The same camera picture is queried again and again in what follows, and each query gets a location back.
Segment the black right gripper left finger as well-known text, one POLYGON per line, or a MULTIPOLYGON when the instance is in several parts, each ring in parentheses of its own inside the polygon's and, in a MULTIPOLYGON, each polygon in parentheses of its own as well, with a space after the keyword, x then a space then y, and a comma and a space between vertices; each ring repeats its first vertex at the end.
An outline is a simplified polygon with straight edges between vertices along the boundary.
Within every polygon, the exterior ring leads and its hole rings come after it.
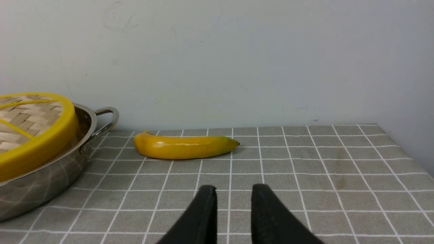
POLYGON ((176 223, 159 244, 216 244, 217 193, 212 185, 202 185, 176 223))

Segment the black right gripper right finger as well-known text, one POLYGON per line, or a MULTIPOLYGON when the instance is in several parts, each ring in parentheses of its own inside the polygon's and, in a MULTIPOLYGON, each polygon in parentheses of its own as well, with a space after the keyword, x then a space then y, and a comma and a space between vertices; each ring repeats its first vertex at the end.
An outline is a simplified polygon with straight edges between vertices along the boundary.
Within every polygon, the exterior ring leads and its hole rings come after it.
POLYGON ((267 184, 254 184, 251 196, 253 244, 322 244, 267 184))

